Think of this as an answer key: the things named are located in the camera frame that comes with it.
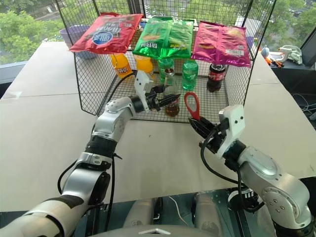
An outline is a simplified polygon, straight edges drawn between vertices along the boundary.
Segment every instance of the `orange soda bottle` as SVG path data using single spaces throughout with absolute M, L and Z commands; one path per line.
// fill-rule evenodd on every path
M 154 79 L 154 66 L 151 62 L 151 59 L 148 57 L 143 57 L 139 55 L 134 55 L 136 60 L 136 68 L 137 70 L 144 71 L 145 73 L 150 74 L 152 79 Z
M 115 67 L 115 71 L 120 78 L 132 73 L 128 59 L 123 53 L 110 54 L 112 65 Z

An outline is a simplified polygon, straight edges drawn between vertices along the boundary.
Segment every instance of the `green chip bag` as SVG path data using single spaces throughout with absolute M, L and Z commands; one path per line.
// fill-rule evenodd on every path
M 190 58 L 193 21 L 154 17 L 147 22 L 134 54 L 162 58 Z

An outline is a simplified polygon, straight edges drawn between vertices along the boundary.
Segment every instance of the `scissors handle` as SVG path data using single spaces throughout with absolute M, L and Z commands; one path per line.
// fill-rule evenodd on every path
M 195 100 L 195 108 L 196 110 L 193 111 L 190 107 L 190 104 L 189 104 L 189 101 L 188 101 L 188 96 L 191 95 L 194 97 L 194 100 Z M 186 107 L 187 109 L 189 110 L 192 118 L 196 119 L 196 120 L 200 120 L 200 116 L 199 116 L 199 101 L 198 101 L 198 96 L 193 93 L 193 92 L 187 92 L 185 95 L 184 95 L 184 103 L 186 104 Z

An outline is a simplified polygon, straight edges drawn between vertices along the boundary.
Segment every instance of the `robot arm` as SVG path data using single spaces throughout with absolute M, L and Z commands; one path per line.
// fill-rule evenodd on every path
M 135 80 L 136 95 L 110 101 L 97 119 L 90 141 L 77 160 L 60 197 L 50 198 L 0 230 L 0 236 L 12 237 L 69 237 L 81 217 L 99 205 L 106 194 L 117 142 L 126 123 L 136 113 L 159 110 L 179 97 L 169 95 L 156 99 L 152 81 L 139 71 Z
M 213 134 L 206 138 L 206 147 L 216 157 L 225 159 L 225 165 L 238 172 L 244 184 L 261 197 L 278 237 L 314 236 L 305 185 L 282 170 L 271 157 L 238 140 L 245 127 L 243 106 L 228 106 L 220 111 L 219 118 L 218 126 L 204 118 L 189 120 L 202 137 Z

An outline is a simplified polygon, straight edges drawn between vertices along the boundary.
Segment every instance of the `white table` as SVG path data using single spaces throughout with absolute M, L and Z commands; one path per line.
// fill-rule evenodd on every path
M 298 178 L 316 175 L 316 132 L 261 56 L 245 120 L 244 143 Z M 84 150 L 94 122 L 80 109 L 72 53 L 62 42 L 42 43 L 0 100 L 0 211 L 58 196 L 57 179 Z M 200 140 L 189 124 L 130 121 L 117 146 L 115 202 L 232 187 L 203 166 Z M 236 178 L 211 152 L 205 156 Z

